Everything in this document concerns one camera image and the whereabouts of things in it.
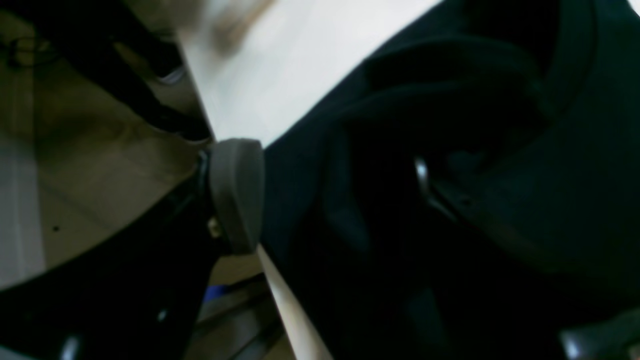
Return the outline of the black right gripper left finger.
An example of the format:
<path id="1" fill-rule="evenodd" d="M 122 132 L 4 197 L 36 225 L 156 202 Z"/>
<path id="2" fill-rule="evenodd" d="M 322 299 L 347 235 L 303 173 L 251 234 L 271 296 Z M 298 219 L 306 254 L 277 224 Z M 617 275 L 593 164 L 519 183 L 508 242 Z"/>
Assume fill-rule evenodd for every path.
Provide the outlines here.
<path id="1" fill-rule="evenodd" d="M 265 153 L 231 138 L 126 228 L 1 292 L 1 349 L 29 360 L 179 360 L 210 273 L 254 253 L 265 203 Z"/>

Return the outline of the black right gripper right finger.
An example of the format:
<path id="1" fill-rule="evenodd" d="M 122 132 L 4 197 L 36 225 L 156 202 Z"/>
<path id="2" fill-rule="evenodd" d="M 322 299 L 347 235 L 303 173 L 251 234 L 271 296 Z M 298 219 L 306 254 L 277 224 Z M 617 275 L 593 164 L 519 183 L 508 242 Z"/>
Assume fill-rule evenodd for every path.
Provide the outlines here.
<path id="1" fill-rule="evenodd" d="M 430 273 L 460 360 L 637 360 L 639 294 L 524 237 L 414 157 Z"/>

